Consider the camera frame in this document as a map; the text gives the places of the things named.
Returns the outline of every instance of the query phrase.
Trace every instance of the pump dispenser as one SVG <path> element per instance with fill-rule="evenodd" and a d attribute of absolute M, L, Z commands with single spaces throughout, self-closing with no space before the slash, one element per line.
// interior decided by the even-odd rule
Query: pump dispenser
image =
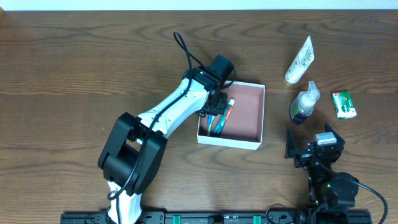
<path fill-rule="evenodd" d="M 290 118 L 294 124 L 302 124 L 314 109 L 320 92 L 314 81 L 309 81 L 308 91 L 302 91 L 290 106 Z"/>

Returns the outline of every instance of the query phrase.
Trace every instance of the wood grain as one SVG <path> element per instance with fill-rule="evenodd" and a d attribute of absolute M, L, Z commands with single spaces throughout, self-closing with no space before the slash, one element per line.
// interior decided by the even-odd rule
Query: wood grain
<path fill-rule="evenodd" d="M 283 158 L 286 127 L 304 145 L 329 122 L 346 140 L 334 170 L 389 203 L 398 222 L 397 11 L 7 12 L 0 26 L 0 223 L 58 223 L 64 211 L 106 208 L 96 161 L 116 118 L 170 94 L 187 69 L 172 32 L 204 63 L 232 60 L 238 80 L 266 85 L 263 144 L 256 151 L 199 145 L 197 117 L 170 137 L 142 204 L 168 210 L 265 210 L 307 203 L 307 174 Z M 315 61 L 299 84 L 283 75 L 312 36 Z M 288 110 L 314 80 L 314 115 Z M 358 111 L 337 120 L 330 93 L 350 90 Z M 374 222 L 382 203 L 360 190 Z"/>

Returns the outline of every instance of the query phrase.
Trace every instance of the small robot arm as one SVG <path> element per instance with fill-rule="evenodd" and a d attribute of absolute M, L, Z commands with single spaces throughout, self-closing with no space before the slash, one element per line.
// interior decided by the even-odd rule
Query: small robot arm
<path fill-rule="evenodd" d="M 224 83 L 232 72 L 236 74 L 233 64 L 219 55 L 209 67 L 187 70 L 180 86 L 151 110 L 138 117 L 124 113 L 118 118 L 98 159 L 111 191 L 108 217 L 114 223 L 135 223 L 141 215 L 141 193 L 159 170 L 167 138 L 173 131 L 193 113 L 224 113 L 228 96 L 220 90 L 227 86 Z M 149 128 L 154 119 L 157 121 Z M 127 141 L 137 141 L 143 147 L 137 151 Z M 112 200 L 115 192 L 119 195 Z"/>
<path fill-rule="evenodd" d="M 295 168 L 303 167 L 308 172 L 308 197 L 314 205 L 305 215 L 296 218 L 301 223 L 367 223 L 366 215 L 357 213 L 360 218 L 355 219 L 355 215 L 349 211 L 355 206 L 359 187 L 374 193 L 382 200 L 384 213 L 379 223 L 386 219 L 387 202 L 378 192 L 359 183 L 357 178 L 346 172 L 335 172 L 331 169 L 332 163 L 340 158 L 345 143 L 325 123 L 325 133 L 316 134 L 315 141 L 308 144 L 308 149 L 299 150 L 291 130 L 287 129 L 285 159 L 294 159 Z"/>

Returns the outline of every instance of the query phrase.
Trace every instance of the toothpaste tube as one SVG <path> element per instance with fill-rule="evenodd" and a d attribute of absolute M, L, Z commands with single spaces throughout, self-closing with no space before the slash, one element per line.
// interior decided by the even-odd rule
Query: toothpaste tube
<path fill-rule="evenodd" d="M 308 36 L 303 47 L 300 49 L 296 58 L 285 74 L 286 85 L 297 83 L 304 75 L 304 72 L 307 71 L 307 68 L 313 62 L 314 58 L 315 56 L 313 54 L 311 37 Z"/>
<path fill-rule="evenodd" d="M 234 107 L 235 100 L 230 99 L 228 102 L 228 105 L 225 109 L 224 115 L 220 118 L 220 121 L 216 125 L 216 128 L 214 129 L 213 132 L 213 137 L 219 137 L 221 135 L 221 132 L 223 131 L 223 128 L 225 126 L 225 122 L 228 120 L 229 114 L 232 111 L 232 108 Z"/>

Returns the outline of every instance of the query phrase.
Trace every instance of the open box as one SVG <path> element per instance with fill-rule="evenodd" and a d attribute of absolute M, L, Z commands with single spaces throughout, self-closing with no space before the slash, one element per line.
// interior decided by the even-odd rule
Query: open box
<path fill-rule="evenodd" d="M 242 149 L 257 149 L 262 143 L 265 86 L 234 82 L 229 88 L 223 90 L 223 92 L 228 94 L 227 102 L 231 98 L 235 100 L 234 107 L 225 123 L 223 132 L 219 138 L 207 136 L 208 116 L 199 118 L 198 143 Z M 221 115 L 214 118 L 211 128 L 212 132 L 220 118 Z"/>

